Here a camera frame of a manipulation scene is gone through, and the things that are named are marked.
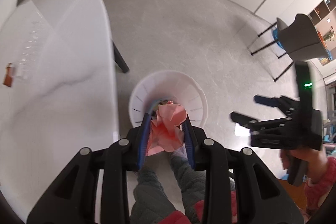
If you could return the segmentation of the person right hand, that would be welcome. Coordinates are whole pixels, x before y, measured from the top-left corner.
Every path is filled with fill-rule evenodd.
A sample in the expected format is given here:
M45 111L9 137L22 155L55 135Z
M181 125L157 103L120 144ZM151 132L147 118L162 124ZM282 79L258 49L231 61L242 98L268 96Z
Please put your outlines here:
M306 175L313 184L316 184L321 180L329 166L324 148L319 151L307 147L298 148L296 150L281 150L280 158L283 169L289 168L290 157L296 157L308 162Z

